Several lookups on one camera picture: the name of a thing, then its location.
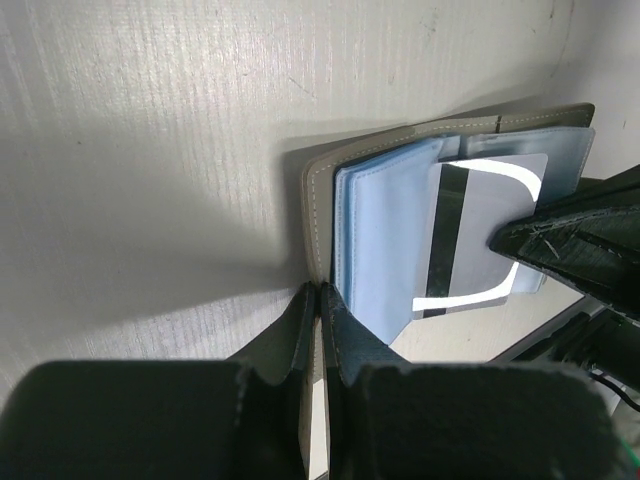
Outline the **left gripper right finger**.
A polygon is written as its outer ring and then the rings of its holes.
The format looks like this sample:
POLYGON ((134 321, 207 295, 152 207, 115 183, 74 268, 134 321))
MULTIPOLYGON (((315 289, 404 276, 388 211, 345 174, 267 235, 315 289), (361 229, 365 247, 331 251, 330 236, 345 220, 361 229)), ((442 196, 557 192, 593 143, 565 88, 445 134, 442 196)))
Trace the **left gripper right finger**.
POLYGON ((320 290, 333 479, 621 479, 625 450, 580 371, 412 363, 320 290))

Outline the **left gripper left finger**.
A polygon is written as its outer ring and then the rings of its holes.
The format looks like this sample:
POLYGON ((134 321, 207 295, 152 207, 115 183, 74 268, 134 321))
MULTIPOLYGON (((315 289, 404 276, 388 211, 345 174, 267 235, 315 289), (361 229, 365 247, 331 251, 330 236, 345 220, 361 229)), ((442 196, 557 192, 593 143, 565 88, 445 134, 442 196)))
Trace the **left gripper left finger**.
POLYGON ((304 479, 316 290, 225 360, 31 369, 1 412, 5 479, 304 479))

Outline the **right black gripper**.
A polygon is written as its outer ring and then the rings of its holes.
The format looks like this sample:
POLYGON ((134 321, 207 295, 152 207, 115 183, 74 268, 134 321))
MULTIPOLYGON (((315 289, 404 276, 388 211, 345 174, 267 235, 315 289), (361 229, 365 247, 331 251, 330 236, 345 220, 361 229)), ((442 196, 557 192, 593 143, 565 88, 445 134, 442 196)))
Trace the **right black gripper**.
MULTIPOLYGON (((583 177, 575 192, 535 213, 638 188, 638 167, 607 179, 583 177)), ((639 389, 637 204, 523 218, 501 227, 489 247, 605 306, 581 299, 567 307, 523 340, 521 361, 569 363, 639 389)))

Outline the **silver VIP card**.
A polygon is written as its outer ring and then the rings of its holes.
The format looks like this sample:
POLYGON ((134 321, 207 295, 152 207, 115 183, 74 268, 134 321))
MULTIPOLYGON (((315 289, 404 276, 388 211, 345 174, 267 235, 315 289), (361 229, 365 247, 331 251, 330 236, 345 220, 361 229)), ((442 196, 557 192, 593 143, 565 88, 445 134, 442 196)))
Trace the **silver VIP card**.
POLYGON ((548 162, 545 154, 443 162, 429 225, 425 291, 414 317, 501 305, 513 292, 535 293, 544 276, 489 248, 499 227, 532 214, 548 162))

